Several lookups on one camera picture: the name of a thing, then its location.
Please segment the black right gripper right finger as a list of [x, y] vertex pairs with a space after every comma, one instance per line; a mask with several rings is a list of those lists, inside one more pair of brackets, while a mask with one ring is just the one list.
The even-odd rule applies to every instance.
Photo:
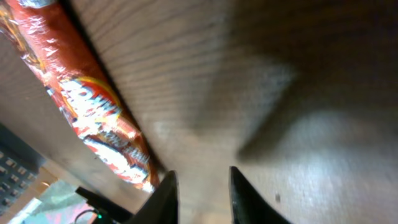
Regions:
[[229, 168], [229, 196], [234, 224], [289, 224], [236, 167]]

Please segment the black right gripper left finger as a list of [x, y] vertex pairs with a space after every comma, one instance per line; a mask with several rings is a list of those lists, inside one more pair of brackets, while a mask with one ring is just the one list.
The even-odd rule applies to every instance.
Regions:
[[178, 179], [169, 171], [141, 209], [123, 224], [179, 224]]

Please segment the orange snack bar wrapper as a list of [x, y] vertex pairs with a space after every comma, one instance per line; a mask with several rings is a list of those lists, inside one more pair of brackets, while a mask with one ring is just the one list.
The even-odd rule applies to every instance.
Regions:
[[159, 178], [144, 137], [57, 1], [2, 1], [1, 29], [77, 137], [117, 176], [145, 192]]

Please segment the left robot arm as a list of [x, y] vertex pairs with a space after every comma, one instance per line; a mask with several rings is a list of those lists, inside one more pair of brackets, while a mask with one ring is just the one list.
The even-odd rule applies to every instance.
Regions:
[[90, 192], [83, 187], [77, 188], [75, 192], [86, 199], [86, 203], [91, 208], [79, 213], [75, 217], [74, 223], [78, 223], [78, 220], [87, 213], [92, 213], [94, 215], [89, 221], [89, 223], [92, 224], [124, 223], [134, 216], [133, 213], [110, 201], [106, 197]]

